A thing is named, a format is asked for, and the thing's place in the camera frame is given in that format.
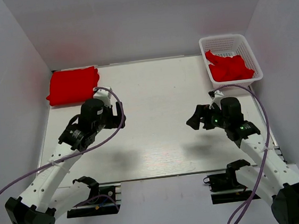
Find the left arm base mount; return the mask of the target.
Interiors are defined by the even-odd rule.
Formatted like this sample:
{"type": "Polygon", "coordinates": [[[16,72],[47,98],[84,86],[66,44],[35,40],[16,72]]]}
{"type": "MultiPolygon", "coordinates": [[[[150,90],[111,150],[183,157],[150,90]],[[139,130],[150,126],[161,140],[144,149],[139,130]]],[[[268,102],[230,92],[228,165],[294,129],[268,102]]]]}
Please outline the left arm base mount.
{"type": "Polygon", "coordinates": [[[99,186],[98,194],[67,212],[68,219],[118,214],[121,206],[121,184],[99,186]]]}

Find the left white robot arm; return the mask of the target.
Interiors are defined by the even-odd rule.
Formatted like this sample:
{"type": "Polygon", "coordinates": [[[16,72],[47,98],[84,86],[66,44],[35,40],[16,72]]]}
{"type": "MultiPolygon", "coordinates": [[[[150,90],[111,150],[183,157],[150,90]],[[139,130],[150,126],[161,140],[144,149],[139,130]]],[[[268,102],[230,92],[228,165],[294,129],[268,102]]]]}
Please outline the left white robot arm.
{"type": "Polygon", "coordinates": [[[80,113],[69,121],[50,158],[51,166],[42,171],[18,198],[9,198],[5,208],[13,224],[55,224],[56,220],[77,204],[94,203],[99,199],[99,183],[82,176],[57,199],[53,195],[71,167],[81,158],[103,129],[124,126],[120,103],[113,115],[108,96],[98,96],[85,101],[80,113]]]}

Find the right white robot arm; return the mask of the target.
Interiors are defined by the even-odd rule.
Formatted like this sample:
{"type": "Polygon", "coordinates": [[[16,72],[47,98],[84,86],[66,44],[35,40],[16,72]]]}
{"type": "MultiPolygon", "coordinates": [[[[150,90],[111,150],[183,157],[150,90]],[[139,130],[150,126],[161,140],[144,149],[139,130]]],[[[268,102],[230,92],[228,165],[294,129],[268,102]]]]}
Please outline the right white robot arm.
{"type": "Polygon", "coordinates": [[[244,120],[237,98],[225,97],[219,104],[197,105],[194,114],[186,122],[194,130],[203,125],[205,130],[224,129],[234,142],[254,162],[259,170],[253,169],[245,160],[227,165],[227,182],[231,187],[246,186],[270,206],[279,224],[299,224],[299,174],[292,170],[264,144],[260,130],[244,120]]]}

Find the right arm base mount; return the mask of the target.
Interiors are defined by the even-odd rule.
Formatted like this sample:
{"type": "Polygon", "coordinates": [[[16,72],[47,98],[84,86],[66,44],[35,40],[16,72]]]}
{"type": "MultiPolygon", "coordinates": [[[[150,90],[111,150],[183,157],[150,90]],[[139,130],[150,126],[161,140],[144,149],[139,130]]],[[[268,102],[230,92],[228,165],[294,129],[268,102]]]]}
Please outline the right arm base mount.
{"type": "Polygon", "coordinates": [[[203,183],[210,188],[213,205],[244,202],[252,193],[244,185],[234,184],[225,172],[208,175],[203,183]]]}

